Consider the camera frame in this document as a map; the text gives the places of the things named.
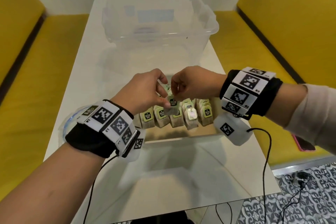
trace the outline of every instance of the yellow cushion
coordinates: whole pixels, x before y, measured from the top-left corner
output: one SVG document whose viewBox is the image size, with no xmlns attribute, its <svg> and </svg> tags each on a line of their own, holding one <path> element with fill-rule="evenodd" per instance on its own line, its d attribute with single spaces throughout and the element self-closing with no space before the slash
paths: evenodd
<svg viewBox="0 0 336 224">
<path fill-rule="evenodd" d="M 43 11 L 39 0 L 0 0 L 0 84 Z"/>
<path fill-rule="evenodd" d="M 276 72 L 277 77 L 282 81 L 294 83 L 294 80 L 235 11 L 215 12 L 215 14 L 219 31 L 210 37 L 210 41 L 226 73 L 231 69 L 250 66 Z M 319 147 L 315 152 L 299 151 L 290 133 L 266 117 L 254 115 L 250 119 L 250 125 L 252 128 L 263 128 L 270 132 L 272 149 L 268 162 L 271 166 L 328 154 Z M 254 134 L 266 155 L 270 142 L 267 134 L 262 131 L 255 131 Z"/>
<path fill-rule="evenodd" d="M 43 161 L 87 18 L 45 20 L 0 106 L 0 200 Z"/>
<path fill-rule="evenodd" d="M 336 88 L 335 0 L 239 0 L 237 5 L 305 82 Z"/>
</svg>

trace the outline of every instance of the table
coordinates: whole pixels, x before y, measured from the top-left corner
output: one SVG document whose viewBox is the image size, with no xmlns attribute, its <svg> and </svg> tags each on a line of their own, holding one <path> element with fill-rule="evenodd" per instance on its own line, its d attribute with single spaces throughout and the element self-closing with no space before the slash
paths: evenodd
<svg viewBox="0 0 336 224">
<path fill-rule="evenodd" d="M 58 129 L 72 110 L 110 98 L 130 79 L 111 69 L 111 48 L 101 25 L 107 0 L 95 0 L 45 154 L 58 148 Z M 224 73 L 208 42 L 200 65 Z M 174 74 L 176 68 L 160 67 Z M 254 137 L 234 146 L 226 137 L 192 137 L 148 142 L 136 162 L 110 162 L 98 175 L 86 223 L 108 224 L 237 201 L 263 194 L 265 157 Z M 267 166 L 266 193 L 280 192 Z M 72 223 L 82 223 L 86 197 Z"/>
</svg>

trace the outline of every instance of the smartphone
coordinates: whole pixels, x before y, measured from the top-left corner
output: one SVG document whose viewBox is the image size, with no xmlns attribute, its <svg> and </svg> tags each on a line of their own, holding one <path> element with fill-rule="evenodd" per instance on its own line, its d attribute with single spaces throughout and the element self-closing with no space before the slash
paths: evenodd
<svg viewBox="0 0 336 224">
<path fill-rule="evenodd" d="M 296 135 L 292 135 L 292 137 L 294 138 L 296 145 L 300 151 L 315 151 L 316 150 L 315 146 L 305 141 L 301 137 L 298 137 Z"/>
</svg>

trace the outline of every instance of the person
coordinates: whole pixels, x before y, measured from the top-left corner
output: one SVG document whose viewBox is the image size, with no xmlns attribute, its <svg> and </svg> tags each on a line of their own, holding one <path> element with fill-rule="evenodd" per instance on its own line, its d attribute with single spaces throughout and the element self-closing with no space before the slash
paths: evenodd
<svg viewBox="0 0 336 224">
<path fill-rule="evenodd" d="M 136 74 L 112 99 L 133 115 L 149 107 L 170 107 L 168 83 L 159 70 Z M 176 99 L 219 97 L 226 75 L 199 66 L 171 79 Z M 326 86 L 282 84 L 266 117 L 330 152 L 336 153 L 336 90 Z M 63 144 L 0 202 L 1 223 L 70 223 L 95 180 L 104 158 Z"/>
</svg>

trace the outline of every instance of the sleeve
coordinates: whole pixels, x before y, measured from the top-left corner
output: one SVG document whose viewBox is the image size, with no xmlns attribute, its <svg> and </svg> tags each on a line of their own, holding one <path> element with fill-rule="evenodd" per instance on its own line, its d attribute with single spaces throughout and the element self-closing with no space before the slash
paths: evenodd
<svg viewBox="0 0 336 224">
<path fill-rule="evenodd" d="M 308 93 L 285 128 L 336 154 L 336 89 L 305 84 Z"/>
</svg>

